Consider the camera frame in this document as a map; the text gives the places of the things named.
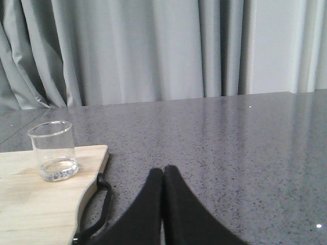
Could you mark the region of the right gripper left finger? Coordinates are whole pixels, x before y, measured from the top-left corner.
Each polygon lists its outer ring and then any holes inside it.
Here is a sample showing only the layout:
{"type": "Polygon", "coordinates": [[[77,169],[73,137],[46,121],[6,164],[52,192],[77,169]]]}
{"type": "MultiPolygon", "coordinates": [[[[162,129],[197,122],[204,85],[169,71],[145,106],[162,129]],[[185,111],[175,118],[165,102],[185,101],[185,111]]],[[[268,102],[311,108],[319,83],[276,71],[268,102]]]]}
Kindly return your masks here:
{"type": "Polygon", "coordinates": [[[131,206],[89,244],[160,244],[162,187],[162,170],[151,169],[131,206]]]}

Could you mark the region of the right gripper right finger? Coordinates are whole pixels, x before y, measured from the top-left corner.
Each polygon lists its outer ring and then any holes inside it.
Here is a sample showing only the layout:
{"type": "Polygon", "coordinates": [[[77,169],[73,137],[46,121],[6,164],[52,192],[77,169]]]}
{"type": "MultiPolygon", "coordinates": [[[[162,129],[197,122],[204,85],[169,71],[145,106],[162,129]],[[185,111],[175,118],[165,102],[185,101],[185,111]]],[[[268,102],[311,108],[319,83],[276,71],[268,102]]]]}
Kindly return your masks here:
{"type": "Polygon", "coordinates": [[[173,165],[164,172],[163,226],[166,244],[245,244],[205,209],[173,165]]]}

